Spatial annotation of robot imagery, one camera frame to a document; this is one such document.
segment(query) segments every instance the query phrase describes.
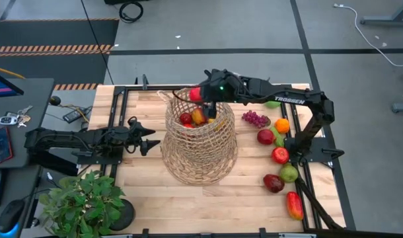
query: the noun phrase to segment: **floor mat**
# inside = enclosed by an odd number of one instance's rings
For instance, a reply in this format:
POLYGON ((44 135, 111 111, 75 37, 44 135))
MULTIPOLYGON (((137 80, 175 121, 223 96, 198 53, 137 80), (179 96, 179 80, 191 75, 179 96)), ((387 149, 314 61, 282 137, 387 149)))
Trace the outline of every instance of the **floor mat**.
POLYGON ((86 19, 0 22, 0 67, 25 77, 54 78, 57 90, 94 89, 103 83, 118 20, 86 19))

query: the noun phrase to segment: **floor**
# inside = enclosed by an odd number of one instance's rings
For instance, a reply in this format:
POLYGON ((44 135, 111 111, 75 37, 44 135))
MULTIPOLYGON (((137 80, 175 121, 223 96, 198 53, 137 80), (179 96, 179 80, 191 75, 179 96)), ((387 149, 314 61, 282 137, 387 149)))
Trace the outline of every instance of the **floor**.
MULTIPOLYGON (((90 18, 118 15, 119 6, 101 0, 84 3, 90 18)), ((108 60, 112 80, 132 84, 146 74, 150 84, 197 83, 204 80, 204 69, 216 67, 271 77, 272 83, 315 84, 312 65, 306 64, 310 55, 256 52, 260 48, 302 49, 292 3, 298 6, 310 49, 370 48, 354 29, 354 14, 333 8, 332 1, 150 0, 142 2, 144 15, 138 22, 120 22, 117 52, 108 60), (208 49, 233 50, 220 54, 208 49), (195 51, 181 54, 179 50, 195 51)), ((359 16, 388 15, 403 0, 338 3, 353 7, 359 16)), ((78 0, 0 0, 0 18, 7 5, 12 5, 5 12, 7 19, 85 18, 78 0)), ((373 44, 403 49, 403 27, 360 27, 373 44)), ((392 103, 403 102, 403 68, 391 66, 378 54, 346 53, 313 54, 311 58, 320 89, 335 103, 336 121, 331 127, 337 148, 346 152, 340 163, 355 226, 361 231, 403 233, 403 113, 390 111, 392 103)), ((403 54, 388 57, 403 63, 403 54)), ((111 84, 108 74, 104 84, 111 84)), ((54 95, 65 103, 88 106, 94 91, 56 91, 54 95)), ((48 113, 62 116, 65 111, 49 108, 48 113)), ((79 130, 81 123, 66 124, 47 116, 43 126, 79 130)), ((43 233, 29 229, 22 237, 43 233)))

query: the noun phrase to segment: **monitor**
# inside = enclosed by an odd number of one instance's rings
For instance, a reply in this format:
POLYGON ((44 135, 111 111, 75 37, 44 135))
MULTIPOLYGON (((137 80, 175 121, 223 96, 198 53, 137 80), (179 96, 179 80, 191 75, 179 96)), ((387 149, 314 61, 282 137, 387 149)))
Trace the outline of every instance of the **monitor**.
POLYGON ((0 97, 23 95, 24 91, 0 76, 0 97))

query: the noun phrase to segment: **computer mouse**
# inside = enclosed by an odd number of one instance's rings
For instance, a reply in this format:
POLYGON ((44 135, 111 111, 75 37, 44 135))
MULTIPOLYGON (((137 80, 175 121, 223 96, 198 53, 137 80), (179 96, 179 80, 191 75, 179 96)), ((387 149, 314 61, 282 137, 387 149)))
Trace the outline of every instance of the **computer mouse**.
POLYGON ((1 233, 8 233, 15 227, 24 207, 25 202, 23 200, 13 200, 6 206, 0 216, 1 233))

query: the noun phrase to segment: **logo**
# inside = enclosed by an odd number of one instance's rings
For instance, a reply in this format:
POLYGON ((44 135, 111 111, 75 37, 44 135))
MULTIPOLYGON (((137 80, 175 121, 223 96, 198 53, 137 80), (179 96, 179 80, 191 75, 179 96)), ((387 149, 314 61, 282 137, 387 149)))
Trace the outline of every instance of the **logo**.
POLYGON ((300 104, 300 105, 304 105, 304 103, 306 102, 305 100, 288 99, 288 98, 283 98, 283 97, 275 97, 275 100, 279 101, 279 102, 290 102, 290 103, 300 104))

